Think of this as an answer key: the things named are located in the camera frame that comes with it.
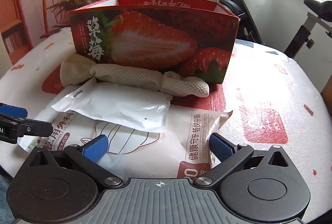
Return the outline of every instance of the blue gripper pad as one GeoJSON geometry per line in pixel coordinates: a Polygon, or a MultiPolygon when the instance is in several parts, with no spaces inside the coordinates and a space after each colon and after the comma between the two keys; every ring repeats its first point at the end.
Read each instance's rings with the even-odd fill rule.
{"type": "Polygon", "coordinates": [[[0,113],[19,118],[26,118],[28,116],[28,111],[26,109],[10,106],[4,103],[0,103],[0,113]]]}
{"type": "Polygon", "coordinates": [[[236,145],[232,144],[217,133],[212,133],[209,139],[209,147],[212,153],[220,160],[225,161],[237,151],[236,145]]]}
{"type": "Polygon", "coordinates": [[[99,135],[80,147],[83,156],[93,162],[98,162],[108,150],[108,139],[105,135],[99,135]]]}

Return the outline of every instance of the round black disc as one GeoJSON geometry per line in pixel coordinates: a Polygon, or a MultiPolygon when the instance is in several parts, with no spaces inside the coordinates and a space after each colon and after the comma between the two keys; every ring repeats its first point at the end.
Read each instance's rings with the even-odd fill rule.
{"type": "Polygon", "coordinates": [[[34,171],[25,174],[25,182],[14,179],[7,191],[16,218],[33,223],[65,222],[86,212],[96,201],[98,188],[86,174],[40,167],[30,167],[34,171]]]}
{"type": "Polygon", "coordinates": [[[220,197],[224,204],[237,215],[256,222],[302,217],[310,200],[303,179],[292,178],[282,171],[255,169],[238,171],[221,183],[220,197]]]}

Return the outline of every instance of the knob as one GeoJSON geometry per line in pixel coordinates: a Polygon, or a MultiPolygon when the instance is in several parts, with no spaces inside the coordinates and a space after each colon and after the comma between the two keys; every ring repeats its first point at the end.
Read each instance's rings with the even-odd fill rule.
{"type": "Polygon", "coordinates": [[[310,39],[310,40],[308,40],[308,42],[307,42],[307,47],[308,47],[309,49],[311,49],[311,48],[313,47],[314,44],[315,44],[315,42],[314,42],[312,39],[310,39]]]}

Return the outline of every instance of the crosshair marking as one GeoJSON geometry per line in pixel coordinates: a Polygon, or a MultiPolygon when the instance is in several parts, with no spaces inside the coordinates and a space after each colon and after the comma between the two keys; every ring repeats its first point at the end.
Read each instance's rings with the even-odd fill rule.
{"type": "Polygon", "coordinates": [[[162,187],[162,186],[167,185],[167,184],[165,184],[164,182],[160,181],[160,182],[156,183],[155,185],[157,185],[159,187],[162,187]]]}

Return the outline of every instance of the white plastic package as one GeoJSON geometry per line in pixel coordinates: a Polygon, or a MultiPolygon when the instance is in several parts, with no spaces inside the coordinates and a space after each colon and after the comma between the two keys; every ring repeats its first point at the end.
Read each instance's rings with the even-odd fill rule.
{"type": "Polygon", "coordinates": [[[95,78],[52,105],[58,112],[76,111],[91,119],[147,132],[163,132],[173,97],[157,91],[97,83],[95,78]]]}
{"type": "Polygon", "coordinates": [[[49,150],[63,150],[70,144],[83,145],[104,134],[109,147],[98,164],[123,180],[133,177],[194,180],[211,168],[209,135],[218,131],[230,115],[171,105],[164,132],[153,133],[67,111],[58,113],[52,121],[54,130],[49,138],[25,136],[19,145],[28,152],[37,144],[44,144],[49,150]]]}

